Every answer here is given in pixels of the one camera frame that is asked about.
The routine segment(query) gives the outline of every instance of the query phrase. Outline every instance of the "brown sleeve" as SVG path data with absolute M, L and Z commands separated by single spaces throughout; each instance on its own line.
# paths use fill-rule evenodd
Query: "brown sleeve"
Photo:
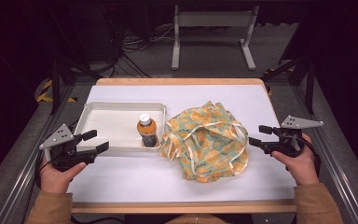
M 40 191 L 26 223 L 70 224 L 71 209 L 72 194 L 54 194 Z
M 343 223 L 336 202 L 324 184 L 295 187 L 297 223 Z

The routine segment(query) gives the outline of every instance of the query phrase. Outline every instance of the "white tray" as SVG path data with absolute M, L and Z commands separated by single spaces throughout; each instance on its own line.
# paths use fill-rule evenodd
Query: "white tray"
M 136 129 L 141 114 L 147 113 L 157 124 L 158 145 L 145 147 Z M 85 104 L 75 134 L 97 130 L 97 136 L 81 141 L 77 151 L 94 149 L 109 141 L 109 149 L 101 156 L 137 156 L 132 152 L 157 152 L 164 133 L 166 106 L 161 103 L 108 103 Z

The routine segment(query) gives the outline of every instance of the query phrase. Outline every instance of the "crumpled cloth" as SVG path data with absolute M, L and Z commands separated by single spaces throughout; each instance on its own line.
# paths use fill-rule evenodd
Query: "crumpled cloth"
M 246 167 L 248 133 L 222 104 L 189 108 L 165 124 L 159 155 L 179 158 L 184 178 L 202 183 L 239 175 Z

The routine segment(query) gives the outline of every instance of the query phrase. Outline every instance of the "white table surface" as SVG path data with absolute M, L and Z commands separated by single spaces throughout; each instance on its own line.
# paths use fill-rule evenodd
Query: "white table surface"
M 249 136 L 277 141 L 258 125 L 279 127 L 269 96 L 261 85 L 94 86 L 87 103 L 149 102 L 167 106 L 167 120 L 190 107 L 220 102 L 242 123 Z M 247 146 L 242 174 L 213 183 L 183 178 L 178 160 L 157 153 L 97 157 L 72 181 L 74 203 L 253 202 L 294 199 L 294 179 L 283 164 L 257 147 Z

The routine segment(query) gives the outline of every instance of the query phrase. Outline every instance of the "bottle label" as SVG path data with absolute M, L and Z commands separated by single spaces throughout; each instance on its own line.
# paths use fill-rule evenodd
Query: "bottle label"
M 155 134 L 151 134 L 151 135 L 143 135 L 142 136 L 142 141 L 144 142 L 145 147 L 153 147 L 156 145 L 157 143 L 157 137 Z

